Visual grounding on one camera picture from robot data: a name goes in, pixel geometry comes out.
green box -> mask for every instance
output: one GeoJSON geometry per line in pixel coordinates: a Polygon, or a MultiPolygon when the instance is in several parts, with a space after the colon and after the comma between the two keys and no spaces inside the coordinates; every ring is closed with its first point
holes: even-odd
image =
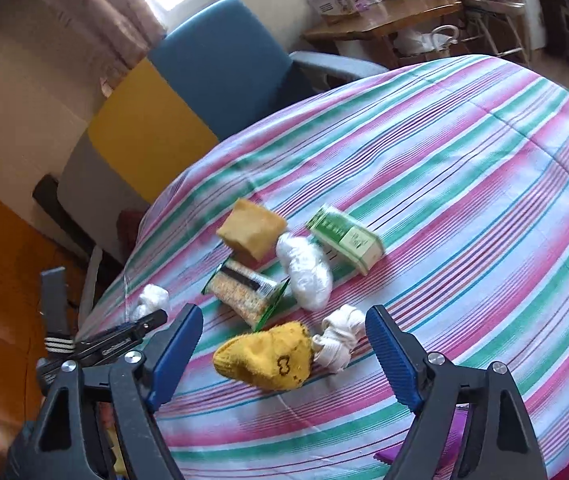
{"type": "Polygon", "coordinates": [[[352,216],[327,204],[307,222],[307,229],[323,245],[348,259],[364,276],[385,254],[385,246],[375,233],[352,216]]]}

sponge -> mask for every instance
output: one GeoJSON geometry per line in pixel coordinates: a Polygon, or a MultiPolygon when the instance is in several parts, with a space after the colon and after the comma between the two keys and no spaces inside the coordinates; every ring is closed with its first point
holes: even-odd
{"type": "Polygon", "coordinates": [[[279,214],[239,198],[216,234],[227,247],[261,260],[286,228],[287,220],[279,214]]]}

plastic bag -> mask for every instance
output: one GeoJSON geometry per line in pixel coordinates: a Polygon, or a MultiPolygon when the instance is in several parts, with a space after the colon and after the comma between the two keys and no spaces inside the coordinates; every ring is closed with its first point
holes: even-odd
{"type": "Polygon", "coordinates": [[[422,34],[412,28],[404,28],[399,31],[398,36],[393,41],[393,46],[403,56],[415,56],[439,50],[446,50],[452,43],[457,43],[460,30],[455,25],[442,25],[436,27],[428,34],[422,34]],[[440,31],[449,30],[451,35],[440,34],[440,31]]]}
{"type": "Polygon", "coordinates": [[[133,309],[130,319],[138,321],[144,316],[148,316],[159,308],[168,313],[168,291],[161,286],[145,285],[142,294],[138,298],[138,305],[133,309]]]}
{"type": "Polygon", "coordinates": [[[298,305],[305,310],[321,310],[327,306],[333,276],[327,256],[307,238],[285,233],[278,238],[276,255],[298,305]]]}
{"type": "Polygon", "coordinates": [[[254,332],[261,330],[282,298],[289,279],[274,282],[267,276],[227,258],[206,282],[203,294],[229,305],[254,332]]]}

white plastic bag on floor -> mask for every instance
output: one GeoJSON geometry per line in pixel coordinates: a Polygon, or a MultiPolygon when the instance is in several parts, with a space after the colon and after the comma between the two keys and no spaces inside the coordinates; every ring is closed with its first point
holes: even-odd
{"type": "Polygon", "coordinates": [[[431,32],[423,34],[412,28],[404,28],[393,41],[393,46],[402,56],[415,56],[426,52],[449,50],[449,45],[457,43],[460,30],[455,25],[436,27],[431,32]],[[441,34],[444,30],[452,31],[451,35],[441,34]]]}

yellow panel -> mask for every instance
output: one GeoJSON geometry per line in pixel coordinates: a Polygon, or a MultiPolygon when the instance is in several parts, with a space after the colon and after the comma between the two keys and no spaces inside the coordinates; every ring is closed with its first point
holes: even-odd
{"type": "Polygon", "coordinates": [[[148,202],[218,143],[146,58],[100,108],[88,137],[111,168],[148,202]]]}

